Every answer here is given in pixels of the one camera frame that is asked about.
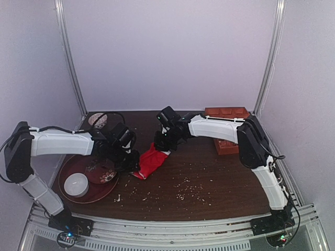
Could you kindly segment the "red white underwear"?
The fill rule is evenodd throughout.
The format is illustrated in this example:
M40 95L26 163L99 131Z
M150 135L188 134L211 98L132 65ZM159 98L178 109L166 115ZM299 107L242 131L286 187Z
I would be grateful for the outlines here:
M139 160L139 170L130 172L131 175L145 180L147 179L154 171L156 171L160 166L163 165L165 160L171 154L170 151L159 151L154 146L154 143L151 143L149 150L143 153L140 156Z

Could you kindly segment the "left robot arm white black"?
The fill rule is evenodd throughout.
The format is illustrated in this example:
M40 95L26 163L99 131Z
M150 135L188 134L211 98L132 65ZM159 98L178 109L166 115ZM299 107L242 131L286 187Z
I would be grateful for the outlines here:
M31 158L41 155L82 155L106 158L117 172L139 168L139 152L133 149L136 135L123 123L108 133L99 129L71 131L61 127L36 128L21 121L1 146L6 175L1 179L18 184L50 215L65 213L60 197L36 174Z

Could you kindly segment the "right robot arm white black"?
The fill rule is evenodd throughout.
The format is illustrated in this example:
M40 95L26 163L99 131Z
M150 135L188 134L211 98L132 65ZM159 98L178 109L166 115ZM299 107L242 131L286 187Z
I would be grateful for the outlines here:
M240 163L252 170L259 180L272 213L290 211L289 193L276 161L269 140L254 115L247 118L218 118L201 113L177 114L170 106L157 114L161 130L155 133L154 146L158 151L177 150L180 141L207 137L232 142L238 146Z

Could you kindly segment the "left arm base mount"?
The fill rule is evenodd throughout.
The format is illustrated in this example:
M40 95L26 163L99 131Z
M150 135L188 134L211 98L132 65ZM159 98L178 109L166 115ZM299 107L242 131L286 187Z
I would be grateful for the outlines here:
M93 225L92 220L75 217L71 211L63 210L56 215L49 215L49 227L72 235L90 236Z

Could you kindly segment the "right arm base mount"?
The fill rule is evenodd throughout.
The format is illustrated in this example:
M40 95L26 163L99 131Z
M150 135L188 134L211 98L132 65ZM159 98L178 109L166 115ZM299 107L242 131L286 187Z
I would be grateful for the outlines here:
M283 231L285 227L294 226L295 220L291 213L275 212L269 216L252 219L251 230L254 236Z

